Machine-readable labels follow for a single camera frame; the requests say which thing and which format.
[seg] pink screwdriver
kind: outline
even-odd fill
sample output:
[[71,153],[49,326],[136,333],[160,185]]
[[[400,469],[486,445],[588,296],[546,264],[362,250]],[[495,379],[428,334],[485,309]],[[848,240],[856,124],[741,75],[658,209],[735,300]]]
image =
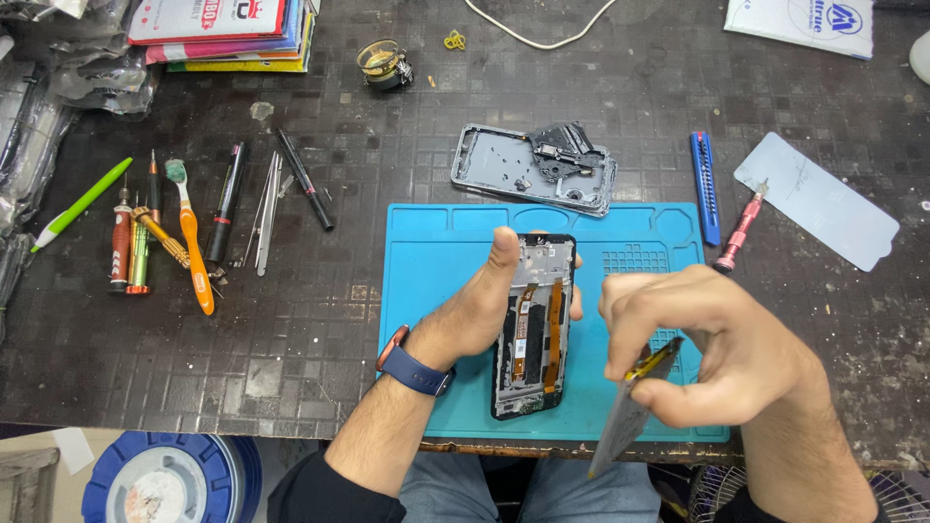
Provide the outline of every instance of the pink screwdriver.
[[713,268],[717,269],[717,272],[727,275],[733,272],[733,268],[737,266],[737,251],[743,247],[743,242],[746,241],[746,232],[749,231],[752,221],[755,220],[756,216],[759,216],[759,211],[762,210],[762,200],[767,192],[768,179],[766,178],[762,185],[759,186],[759,191],[743,209],[743,216],[739,219],[737,229],[726,242],[724,253],[713,263]]

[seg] black sleeve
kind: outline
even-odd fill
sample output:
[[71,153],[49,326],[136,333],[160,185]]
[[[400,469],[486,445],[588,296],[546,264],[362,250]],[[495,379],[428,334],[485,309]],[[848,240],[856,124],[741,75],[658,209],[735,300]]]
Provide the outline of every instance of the black sleeve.
[[[717,511],[713,523],[785,523],[781,519],[763,512],[756,506],[750,497],[749,489],[743,487],[737,491],[733,501],[724,505]],[[875,523],[888,523],[888,515],[884,512],[882,504],[878,505],[878,517]]]
[[268,496],[269,523],[400,523],[401,502],[330,468],[320,450],[294,465]]

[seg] jeans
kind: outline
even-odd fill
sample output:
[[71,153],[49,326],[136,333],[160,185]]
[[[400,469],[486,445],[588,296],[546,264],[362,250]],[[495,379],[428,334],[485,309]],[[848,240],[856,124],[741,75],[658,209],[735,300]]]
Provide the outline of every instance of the jeans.
[[[586,460],[540,459],[520,523],[656,523],[659,497],[645,463],[611,463],[588,479]],[[492,523],[481,461],[470,454],[419,452],[401,487],[405,523]]]

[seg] silicone repair mat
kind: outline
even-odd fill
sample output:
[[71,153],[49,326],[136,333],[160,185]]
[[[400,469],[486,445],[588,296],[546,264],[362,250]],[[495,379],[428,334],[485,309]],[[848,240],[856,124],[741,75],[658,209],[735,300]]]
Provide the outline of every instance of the silicone repair mat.
[[[610,273],[679,271],[703,263],[698,210],[690,203],[611,205],[603,218],[546,205],[391,205],[384,255],[381,331],[384,346],[402,324],[417,324],[452,296],[487,260],[492,231],[542,229],[572,235],[584,260],[575,271],[584,319],[572,322],[562,403],[504,422],[491,417],[493,351],[458,361],[458,377],[436,401],[426,436],[597,440],[617,386],[604,378],[607,330],[597,314],[601,281]],[[676,335],[659,330],[658,350]],[[698,379],[700,352],[685,342],[669,380]],[[726,441],[729,427],[672,429],[655,418],[640,441]]]

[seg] fan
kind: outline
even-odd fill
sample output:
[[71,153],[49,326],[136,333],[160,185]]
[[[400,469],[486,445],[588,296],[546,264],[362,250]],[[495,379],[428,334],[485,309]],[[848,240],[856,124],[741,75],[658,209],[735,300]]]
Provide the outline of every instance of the fan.
[[[930,502],[905,482],[900,473],[868,472],[866,477],[892,523],[930,522]],[[692,523],[711,523],[717,511],[746,485],[746,469],[705,466],[697,473],[693,485],[688,517]]]

